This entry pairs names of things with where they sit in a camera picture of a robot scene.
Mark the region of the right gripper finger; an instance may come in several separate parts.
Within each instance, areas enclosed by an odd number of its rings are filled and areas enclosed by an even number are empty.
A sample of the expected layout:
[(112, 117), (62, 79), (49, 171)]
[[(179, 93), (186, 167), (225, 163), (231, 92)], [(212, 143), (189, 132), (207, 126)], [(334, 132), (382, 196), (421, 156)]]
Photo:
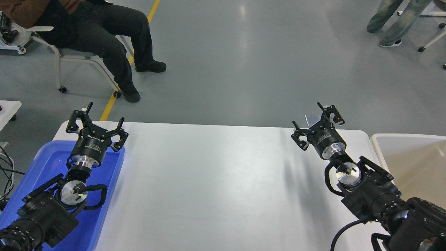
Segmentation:
[(314, 130), (313, 128), (302, 129), (296, 123), (296, 121), (292, 121), (295, 130), (291, 135), (291, 138), (295, 141), (295, 143), (300, 147), (303, 151), (306, 151), (309, 145), (313, 144), (314, 139)]
[(345, 124), (345, 120), (334, 105), (323, 106), (320, 102), (317, 102), (317, 105), (322, 110), (322, 116), (320, 121), (317, 123), (319, 129), (334, 130), (336, 127)]

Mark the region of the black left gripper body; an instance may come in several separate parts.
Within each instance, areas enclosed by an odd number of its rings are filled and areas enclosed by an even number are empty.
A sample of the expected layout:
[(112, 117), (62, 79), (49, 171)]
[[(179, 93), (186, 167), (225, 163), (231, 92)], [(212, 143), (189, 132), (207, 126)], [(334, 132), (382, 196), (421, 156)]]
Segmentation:
[(107, 148), (112, 144), (105, 137), (106, 130), (101, 127), (83, 128), (69, 156), (70, 162), (87, 162), (87, 167), (99, 167), (105, 158)]

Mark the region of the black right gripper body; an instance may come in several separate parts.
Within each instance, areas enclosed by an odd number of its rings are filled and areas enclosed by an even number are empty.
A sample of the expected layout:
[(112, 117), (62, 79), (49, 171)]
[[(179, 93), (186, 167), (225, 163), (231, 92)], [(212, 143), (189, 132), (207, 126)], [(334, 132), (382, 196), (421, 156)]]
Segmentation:
[(347, 143), (331, 122), (318, 122), (309, 128), (308, 142), (321, 159), (329, 160), (334, 153), (344, 151)]

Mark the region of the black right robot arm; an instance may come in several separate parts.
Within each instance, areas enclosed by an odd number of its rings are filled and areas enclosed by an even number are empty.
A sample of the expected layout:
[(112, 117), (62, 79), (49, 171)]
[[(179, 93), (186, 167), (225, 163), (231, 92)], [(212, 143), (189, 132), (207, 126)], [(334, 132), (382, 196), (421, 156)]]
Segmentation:
[(347, 143), (336, 131), (345, 123), (334, 105), (323, 106), (319, 121), (307, 129), (295, 121), (291, 138), (303, 151), (312, 145), (318, 156), (329, 163), (324, 170), (326, 187), (341, 197), (341, 202), (357, 218), (334, 236), (330, 250), (350, 227), (376, 221), (386, 235), (373, 233), (374, 251), (444, 251), (445, 209), (421, 198), (408, 200), (393, 184), (394, 177), (364, 156), (354, 162), (347, 154)]

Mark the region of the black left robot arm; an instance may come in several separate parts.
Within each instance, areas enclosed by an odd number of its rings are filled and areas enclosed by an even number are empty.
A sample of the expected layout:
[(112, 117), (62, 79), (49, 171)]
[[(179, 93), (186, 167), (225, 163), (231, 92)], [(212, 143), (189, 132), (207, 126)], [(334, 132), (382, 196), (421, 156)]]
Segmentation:
[(116, 129), (93, 124), (89, 111), (74, 110), (66, 132), (78, 139), (67, 158), (68, 171), (58, 174), (23, 198), (18, 218), (1, 230), (2, 251), (41, 251), (43, 244), (56, 246), (79, 224), (76, 216), (83, 210), (96, 210), (106, 202), (105, 184), (87, 185), (94, 167), (100, 167), (106, 150), (118, 152), (129, 134), (122, 117)]

